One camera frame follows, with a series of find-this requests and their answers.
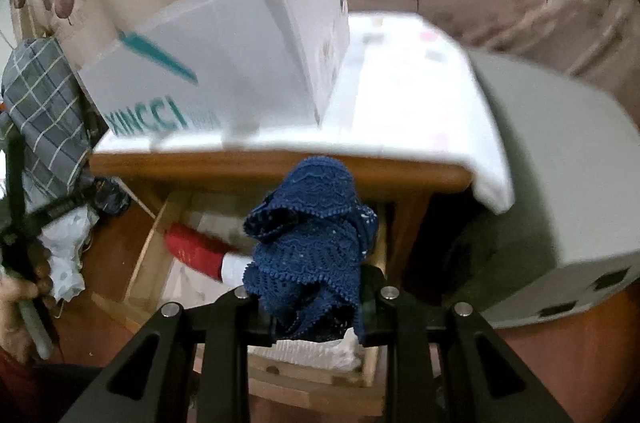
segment reddish brown floor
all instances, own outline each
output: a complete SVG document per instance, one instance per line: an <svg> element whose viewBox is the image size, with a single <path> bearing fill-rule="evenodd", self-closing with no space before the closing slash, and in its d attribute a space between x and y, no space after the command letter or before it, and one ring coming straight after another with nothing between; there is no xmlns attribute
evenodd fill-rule
<svg viewBox="0 0 640 423"><path fill-rule="evenodd" d="M104 366L131 334L91 301L91 291L121 300L151 218L133 205L96 231L84 256L87 290L57 321L66 361ZM501 332L576 423L600 423L640 366L640 286L587 313ZM265 400L252 400L252 421L355 421L322 416Z"/></svg>

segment plaid fabric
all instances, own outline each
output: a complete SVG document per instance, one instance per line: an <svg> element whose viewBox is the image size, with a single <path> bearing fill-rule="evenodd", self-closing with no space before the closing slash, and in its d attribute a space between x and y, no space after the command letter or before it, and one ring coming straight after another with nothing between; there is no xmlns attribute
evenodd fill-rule
<svg viewBox="0 0 640 423"><path fill-rule="evenodd" d="M48 196L68 194L90 153L84 100L54 38L27 39L2 74L0 148L11 129L25 139L25 172Z"/></svg>

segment white box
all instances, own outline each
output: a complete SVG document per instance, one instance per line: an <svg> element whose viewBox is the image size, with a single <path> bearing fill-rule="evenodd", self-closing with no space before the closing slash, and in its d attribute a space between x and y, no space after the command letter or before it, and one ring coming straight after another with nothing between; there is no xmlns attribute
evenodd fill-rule
<svg viewBox="0 0 640 423"><path fill-rule="evenodd" d="M180 0L80 77L118 136L319 124L347 15L346 0Z"/></svg>

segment white tablecloth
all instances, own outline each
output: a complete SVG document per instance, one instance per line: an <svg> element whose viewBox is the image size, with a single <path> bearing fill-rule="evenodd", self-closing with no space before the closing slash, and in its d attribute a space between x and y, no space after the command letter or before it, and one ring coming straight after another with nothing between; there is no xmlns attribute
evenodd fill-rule
<svg viewBox="0 0 640 423"><path fill-rule="evenodd" d="M496 213L513 187L494 118L464 51L417 15L352 14L351 45L320 127L100 140L95 153L283 149L461 164Z"/></svg>

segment blue lace underwear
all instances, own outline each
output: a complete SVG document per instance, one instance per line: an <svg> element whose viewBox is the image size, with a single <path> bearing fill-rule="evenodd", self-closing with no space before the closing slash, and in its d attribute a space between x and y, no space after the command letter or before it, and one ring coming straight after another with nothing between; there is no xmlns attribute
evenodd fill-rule
<svg viewBox="0 0 640 423"><path fill-rule="evenodd" d="M252 210L244 231L258 243L244 287L276 319L276 339L362 334L360 263L377 229L347 167L323 156L300 162Z"/></svg>

